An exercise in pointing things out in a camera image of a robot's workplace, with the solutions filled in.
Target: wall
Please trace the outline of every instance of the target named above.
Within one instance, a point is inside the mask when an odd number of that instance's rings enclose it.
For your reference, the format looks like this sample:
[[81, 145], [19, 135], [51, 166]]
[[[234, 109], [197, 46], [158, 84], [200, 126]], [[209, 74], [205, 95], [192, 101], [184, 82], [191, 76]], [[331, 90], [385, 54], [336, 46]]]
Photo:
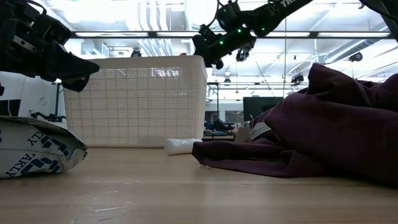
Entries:
[[[225, 111], [242, 111], [243, 110], [243, 101], [235, 101], [235, 102], [220, 102], [220, 119], [225, 121]], [[217, 111], [217, 102], [211, 101], [206, 102], [206, 111]]]
[[[57, 86], [40, 77], [29, 78], [21, 74], [0, 72], [1, 85], [5, 87], [2, 100], [21, 99], [18, 116], [30, 117], [30, 111], [45, 115], [55, 112]], [[58, 115], [65, 115], [65, 101], [60, 94]]]

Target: crumpled fabric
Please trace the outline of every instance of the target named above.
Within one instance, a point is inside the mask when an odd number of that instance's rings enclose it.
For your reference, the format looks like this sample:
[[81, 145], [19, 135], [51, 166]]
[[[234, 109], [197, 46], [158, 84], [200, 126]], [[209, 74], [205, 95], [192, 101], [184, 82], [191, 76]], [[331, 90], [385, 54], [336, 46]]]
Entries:
[[199, 163], [273, 177], [349, 175], [398, 186], [398, 74], [357, 81], [314, 64], [309, 86], [254, 120], [253, 142], [196, 142]]

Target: monitor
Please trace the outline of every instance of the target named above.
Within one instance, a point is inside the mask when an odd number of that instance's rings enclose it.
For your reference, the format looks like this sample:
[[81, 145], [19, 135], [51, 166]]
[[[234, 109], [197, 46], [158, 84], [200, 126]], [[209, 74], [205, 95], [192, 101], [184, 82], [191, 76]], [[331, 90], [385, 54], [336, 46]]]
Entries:
[[283, 97], [244, 97], [243, 98], [243, 119], [251, 121], [263, 112], [271, 109], [278, 104]]

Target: white laundry basket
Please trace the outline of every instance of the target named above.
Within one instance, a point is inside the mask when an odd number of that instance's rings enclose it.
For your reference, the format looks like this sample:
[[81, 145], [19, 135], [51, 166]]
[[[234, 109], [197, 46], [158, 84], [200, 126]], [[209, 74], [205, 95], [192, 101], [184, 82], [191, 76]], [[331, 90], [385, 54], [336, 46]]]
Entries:
[[201, 57], [95, 59], [80, 92], [65, 90], [68, 129], [91, 147], [163, 147], [203, 136], [206, 69]]

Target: wooden surface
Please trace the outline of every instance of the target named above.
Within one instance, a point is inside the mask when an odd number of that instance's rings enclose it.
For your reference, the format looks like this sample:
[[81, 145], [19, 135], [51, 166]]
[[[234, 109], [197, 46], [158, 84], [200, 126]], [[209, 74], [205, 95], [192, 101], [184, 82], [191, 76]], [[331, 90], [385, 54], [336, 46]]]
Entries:
[[158, 149], [90, 149], [65, 174], [1, 180], [0, 223], [398, 223], [398, 191], [209, 169]]

